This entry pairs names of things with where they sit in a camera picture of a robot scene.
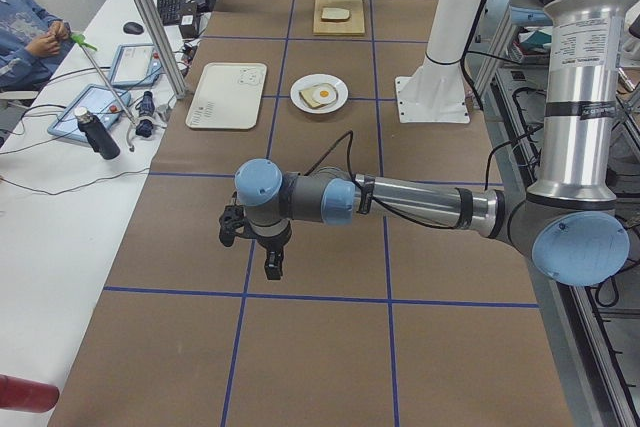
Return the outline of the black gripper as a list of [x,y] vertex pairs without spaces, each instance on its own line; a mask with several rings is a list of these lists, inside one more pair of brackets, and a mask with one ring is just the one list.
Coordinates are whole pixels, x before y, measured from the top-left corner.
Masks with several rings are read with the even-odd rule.
[[253,225],[258,243],[267,250],[264,262],[268,280],[281,280],[283,276],[283,250],[291,239],[292,229],[289,219],[281,219],[269,226]]

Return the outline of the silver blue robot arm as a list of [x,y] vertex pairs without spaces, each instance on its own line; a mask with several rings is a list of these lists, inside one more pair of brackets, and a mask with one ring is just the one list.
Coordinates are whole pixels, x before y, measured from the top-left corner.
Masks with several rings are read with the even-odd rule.
[[474,230],[513,246],[547,277],[590,286],[616,274],[630,242],[605,182],[616,114],[619,42],[638,0],[511,0],[514,13],[543,13],[551,48],[536,181],[523,198],[488,189],[415,182],[313,166],[285,173],[267,159],[244,163],[220,217],[219,238],[257,241],[269,279],[282,276],[293,221],[346,225],[381,210],[438,230]]

